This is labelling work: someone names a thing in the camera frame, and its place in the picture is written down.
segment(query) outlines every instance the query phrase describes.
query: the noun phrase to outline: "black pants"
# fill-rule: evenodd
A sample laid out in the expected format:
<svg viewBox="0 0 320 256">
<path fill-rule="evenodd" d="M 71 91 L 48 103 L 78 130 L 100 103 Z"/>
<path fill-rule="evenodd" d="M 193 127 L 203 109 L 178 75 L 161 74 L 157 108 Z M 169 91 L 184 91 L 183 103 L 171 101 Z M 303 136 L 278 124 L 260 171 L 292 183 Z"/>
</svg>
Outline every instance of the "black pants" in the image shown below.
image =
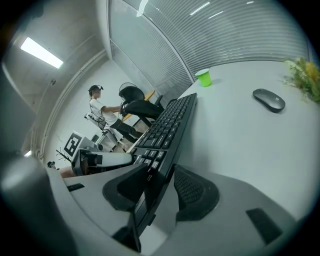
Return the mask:
<svg viewBox="0 0 320 256">
<path fill-rule="evenodd" d="M 116 129 L 119 133 L 123 135 L 129 142 L 135 143 L 137 141 L 136 138 L 140 138 L 142 136 L 142 132 L 138 132 L 130 125 L 127 125 L 126 123 L 121 122 L 120 119 L 118 119 L 113 125 L 110 126 L 113 129 Z"/>
</svg>

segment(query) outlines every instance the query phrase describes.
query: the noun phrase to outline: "desk surface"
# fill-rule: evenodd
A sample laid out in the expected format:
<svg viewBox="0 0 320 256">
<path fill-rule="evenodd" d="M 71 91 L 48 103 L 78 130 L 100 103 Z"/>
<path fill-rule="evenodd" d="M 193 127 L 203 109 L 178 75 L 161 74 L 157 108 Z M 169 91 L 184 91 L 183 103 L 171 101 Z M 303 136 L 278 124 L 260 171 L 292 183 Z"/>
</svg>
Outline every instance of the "desk surface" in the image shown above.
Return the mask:
<svg viewBox="0 0 320 256">
<path fill-rule="evenodd" d="M 144 100 L 148 101 L 150 100 L 150 98 L 155 94 L 155 90 L 151 90 L 149 91 L 145 96 L 144 96 Z M 124 118 L 123 118 L 123 122 L 126 121 L 128 118 L 130 118 L 132 116 L 132 114 L 127 114 Z"/>
<path fill-rule="evenodd" d="M 274 61 L 211 67 L 211 86 L 197 80 L 181 96 L 197 93 L 198 99 L 178 163 L 245 181 L 299 219 L 310 211 L 320 184 L 320 107 L 284 86 L 286 75 L 286 64 Z M 282 97 L 285 109 L 267 110 L 252 96 L 258 88 Z"/>
</svg>

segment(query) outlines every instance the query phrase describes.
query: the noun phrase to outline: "fluorescent light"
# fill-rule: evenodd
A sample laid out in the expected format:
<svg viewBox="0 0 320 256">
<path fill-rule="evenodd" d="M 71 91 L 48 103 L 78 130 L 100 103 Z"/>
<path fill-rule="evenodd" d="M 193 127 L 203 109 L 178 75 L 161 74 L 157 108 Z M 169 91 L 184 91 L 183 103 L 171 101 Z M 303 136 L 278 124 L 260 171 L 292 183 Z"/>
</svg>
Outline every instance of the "fluorescent light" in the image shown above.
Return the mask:
<svg viewBox="0 0 320 256">
<path fill-rule="evenodd" d="M 216 13 L 215 15 L 212 15 L 212 16 L 209 17 L 208 19 L 211 19 L 212 17 L 217 16 L 218 14 L 222 14 L 223 12 L 224 12 L 224 11 L 220 11 L 220 12 Z"/>
<path fill-rule="evenodd" d="M 190 15 L 194 15 L 195 13 L 199 12 L 202 8 L 206 7 L 208 4 L 210 4 L 210 2 L 206 2 L 204 5 L 200 6 L 195 11 L 191 12 Z"/>
<path fill-rule="evenodd" d="M 26 153 L 24 156 L 27 158 L 27 157 L 31 156 L 31 154 L 32 154 L 32 151 L 31 151 L 31 150 L 29 150 L 29 152 L 28 152 L 28 153 Z"/>
<path fill-rule="evenodd" d="M 137 17 L 140 17 L 144 11 L 145 11 L 145 7 L 146 7 L 146 4 L 148 3 L 149 0 L 142 0 L 140 5 L 139 5 L 139 10 L 138 10 L 138 13 L 136 14 Z"/>
<path fill-rule="evenodd" d="M 51 52 L 43 48 L 40 44 L 33 41 L 30 37 L 26 38 L 20 49 L 56 67 L 57 69 L 60 68 L 63 63 L 62 60 L 58 59 Z"/>
</svg>

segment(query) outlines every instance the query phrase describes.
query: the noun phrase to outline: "black seat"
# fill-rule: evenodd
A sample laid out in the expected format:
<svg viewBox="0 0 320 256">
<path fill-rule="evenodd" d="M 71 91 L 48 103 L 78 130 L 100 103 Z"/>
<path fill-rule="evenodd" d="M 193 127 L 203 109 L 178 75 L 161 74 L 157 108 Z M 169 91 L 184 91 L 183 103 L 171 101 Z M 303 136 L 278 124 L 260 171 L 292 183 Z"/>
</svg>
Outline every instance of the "black seat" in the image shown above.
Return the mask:
<svg viewBox="0 0 320 256">
<path fill-rule="evenodd" d="M 152 124 L 146 118 L 157 119 L 163 112 L 164 108 L 160 104 L 162 96 L 160 96 L 156 104 L 152 104 L 149 101 L 145 101 L 145 95 L 138 87 L 134 84 L 124 83 L 126 87 L 120 87 L 119 96 L 124 100 L 121 105 L 120 114 L 126 116 L 127 114 L 132 114 L 138 116 L 147 126 Z"/>
</svg>

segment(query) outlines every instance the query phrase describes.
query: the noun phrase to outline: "gray wireless mouse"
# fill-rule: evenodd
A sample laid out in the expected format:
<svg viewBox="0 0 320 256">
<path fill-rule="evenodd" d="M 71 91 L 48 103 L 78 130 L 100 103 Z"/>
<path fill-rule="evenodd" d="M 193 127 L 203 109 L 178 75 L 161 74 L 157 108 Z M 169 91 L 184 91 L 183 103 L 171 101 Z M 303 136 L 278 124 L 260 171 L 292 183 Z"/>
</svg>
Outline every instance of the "gray wireless mouse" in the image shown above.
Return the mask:
<svg viewBox="0 0 320 256">
<path fill-rule="evenodd" d="M 266 89 L 256 89 L 253 97 L 265 105 L 271 112 L 278 113 L 286 106 L 285 101 L 275 93 Z"/>
</svg>

